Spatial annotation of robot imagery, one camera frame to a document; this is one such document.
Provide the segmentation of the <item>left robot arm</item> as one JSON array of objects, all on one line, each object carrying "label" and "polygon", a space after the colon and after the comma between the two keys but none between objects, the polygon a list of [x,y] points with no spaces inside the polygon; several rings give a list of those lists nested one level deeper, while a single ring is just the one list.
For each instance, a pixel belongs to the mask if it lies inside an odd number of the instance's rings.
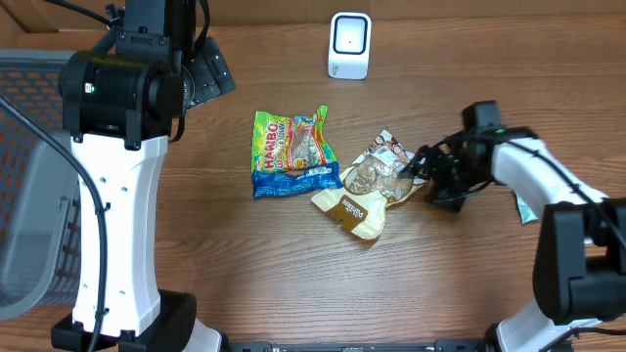
[{"label": "left robot arm", "polygon": [[108,6],[107,34],[67,61],[59,79],[70,162],[80,182],[80,277],[71,313],[52,327],[66,351],[226,349],[190,293],[157,286],[157,188],[188,110],[235,83],[197,18],[204,1]]}]

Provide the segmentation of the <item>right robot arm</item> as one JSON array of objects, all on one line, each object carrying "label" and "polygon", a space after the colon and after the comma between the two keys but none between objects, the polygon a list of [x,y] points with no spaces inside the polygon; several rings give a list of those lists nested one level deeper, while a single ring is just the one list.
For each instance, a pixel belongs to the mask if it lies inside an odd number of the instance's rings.
[{"label": "right robot arm", "polygon": [[431,184],[429,203],[458,211],[491,184],[520,196],[541,223],[533,298],[492,325],[473,351],[570,351],[582,333],[625,314],[625,200],[610,198],[563,166],[528,127],[508,127],[494,101],[461,112],[463,129],[424,145],[400,171]]}]

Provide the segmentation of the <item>light blue snack packet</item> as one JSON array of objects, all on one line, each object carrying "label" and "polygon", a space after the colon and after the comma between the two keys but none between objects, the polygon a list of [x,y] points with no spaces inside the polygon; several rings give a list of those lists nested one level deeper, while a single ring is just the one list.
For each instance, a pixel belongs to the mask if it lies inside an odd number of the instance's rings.
[{"label": "light blue snack packet", "polygon": [[522,225],[539,220],[529,204],[526,203],[520,195],[515,195],[515,198],[520,222]]}]

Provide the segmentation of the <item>white barcode scanner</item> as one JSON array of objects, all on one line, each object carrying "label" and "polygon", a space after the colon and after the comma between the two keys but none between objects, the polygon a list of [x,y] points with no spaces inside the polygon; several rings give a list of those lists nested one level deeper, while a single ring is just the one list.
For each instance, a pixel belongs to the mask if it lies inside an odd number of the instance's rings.
[{"label": "white barcode scanner", "polygon": [[338,12],[331,20],[328,75],[363,80],[368,75],[372,21],[365,13]]}]

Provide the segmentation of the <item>grey plastic shopping basket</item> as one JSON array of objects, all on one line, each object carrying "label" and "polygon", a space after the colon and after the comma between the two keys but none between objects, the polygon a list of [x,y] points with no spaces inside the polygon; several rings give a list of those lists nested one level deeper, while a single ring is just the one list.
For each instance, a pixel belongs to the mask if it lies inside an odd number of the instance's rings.
[{"label": "grey plastic shopping basket", "polygon": [[[58,79],[69,51],[4,49],[1,96],[65,148]],[[80,276],[75,170],[6,110],[1,112],[1,318],[72,305]]]}]

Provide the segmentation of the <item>dark blue snack packet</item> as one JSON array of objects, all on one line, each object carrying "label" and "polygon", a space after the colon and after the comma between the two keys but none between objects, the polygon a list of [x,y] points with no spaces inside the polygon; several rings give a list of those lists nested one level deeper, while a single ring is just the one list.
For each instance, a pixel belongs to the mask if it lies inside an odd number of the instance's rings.
[{"label": "dark blue snack packet", "polygon": [[342,187],[337,162],[307,169],[299,175],[253,171],[251,181],[254,198],[285,198]]}]

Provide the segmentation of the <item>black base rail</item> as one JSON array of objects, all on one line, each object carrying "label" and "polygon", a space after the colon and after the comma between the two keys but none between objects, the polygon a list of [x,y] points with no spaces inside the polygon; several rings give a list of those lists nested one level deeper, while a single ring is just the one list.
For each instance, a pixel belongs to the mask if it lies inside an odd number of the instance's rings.
[{"label": "black base rail", "polygon": [[311,343],[272,344],[266,341],[229,342],[226,352],[497,352],[494,342],[484,339],[437,339],[434,342],[403,343]]}]

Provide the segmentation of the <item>beige mushroom snack bag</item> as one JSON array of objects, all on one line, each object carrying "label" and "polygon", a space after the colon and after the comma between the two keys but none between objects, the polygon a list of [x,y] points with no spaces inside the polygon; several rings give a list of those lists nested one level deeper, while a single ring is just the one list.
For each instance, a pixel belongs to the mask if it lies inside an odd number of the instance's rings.
[{"label": "beige mushroom snack bag", "polygon": [[400,174],[413,157],[383,130],[339,175],[341,187],[321,191],[312,202],[346,231],[362,240],[374,240],[382,233],[386,210],[407,200],[425,183]]}]

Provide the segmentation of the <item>green Haribo candy bag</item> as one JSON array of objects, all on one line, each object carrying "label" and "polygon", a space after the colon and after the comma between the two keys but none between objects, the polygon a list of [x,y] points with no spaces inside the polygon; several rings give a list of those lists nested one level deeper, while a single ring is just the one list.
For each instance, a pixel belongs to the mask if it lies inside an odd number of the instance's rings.
[{"label": "green Haribo candy bag", "polygon": [[283,173],[306,170],[336,161],[323,129],[328,107],[311,116],[293,118],[258,110],[251,141],[251,170]]}]

